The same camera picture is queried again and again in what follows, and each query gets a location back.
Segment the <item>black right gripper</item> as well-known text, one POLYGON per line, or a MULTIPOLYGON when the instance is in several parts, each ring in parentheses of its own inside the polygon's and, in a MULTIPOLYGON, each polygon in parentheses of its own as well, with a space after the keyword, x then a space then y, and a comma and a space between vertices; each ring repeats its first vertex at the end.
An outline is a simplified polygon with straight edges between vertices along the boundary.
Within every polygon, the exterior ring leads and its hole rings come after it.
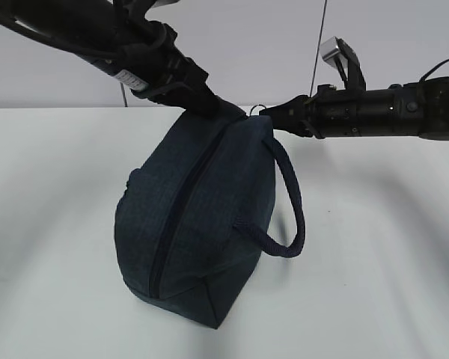
POLYGON ((301 138, 358 137, 359 90, 337 90, 319 85, 309 97, 298 95, 290 101, 259 111, 272 119, 274 129, 284 129, 301 138))

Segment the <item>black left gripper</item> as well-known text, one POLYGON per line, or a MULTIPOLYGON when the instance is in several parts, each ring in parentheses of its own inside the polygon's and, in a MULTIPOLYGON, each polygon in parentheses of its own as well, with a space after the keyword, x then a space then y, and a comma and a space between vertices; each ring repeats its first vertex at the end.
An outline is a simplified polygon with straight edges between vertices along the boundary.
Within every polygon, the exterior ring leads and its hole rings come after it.
POLYGON ((177 32, 169 25, 117 20, 114 30, 118 59, 112 61, 112 78, 138 98, 205 118, 241 112, 210 90, 208 73, 175 46, 177 32))

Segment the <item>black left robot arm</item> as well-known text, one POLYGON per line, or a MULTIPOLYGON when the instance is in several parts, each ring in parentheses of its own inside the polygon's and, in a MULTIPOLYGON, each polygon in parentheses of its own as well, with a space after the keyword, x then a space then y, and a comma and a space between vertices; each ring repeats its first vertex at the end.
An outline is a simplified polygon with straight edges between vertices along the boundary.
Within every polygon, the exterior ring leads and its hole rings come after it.
POLYGON ((175 45, 177 32, 146 14, 168 1, 0 1, 0 25, 69 52, 115 78, 133 96, 205 118, 236 108, 207 85, 208 72, 175 45))

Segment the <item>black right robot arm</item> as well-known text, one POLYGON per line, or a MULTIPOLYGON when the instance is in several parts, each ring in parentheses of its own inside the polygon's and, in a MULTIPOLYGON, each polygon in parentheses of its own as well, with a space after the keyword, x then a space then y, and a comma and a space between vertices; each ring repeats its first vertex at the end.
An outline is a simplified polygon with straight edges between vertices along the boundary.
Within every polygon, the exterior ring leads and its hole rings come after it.
POLYGON ((417 137, 449 141, 449 77, 384 90, 338 90, 320 85, 260 114, 274 129, 303 138, 417 137))

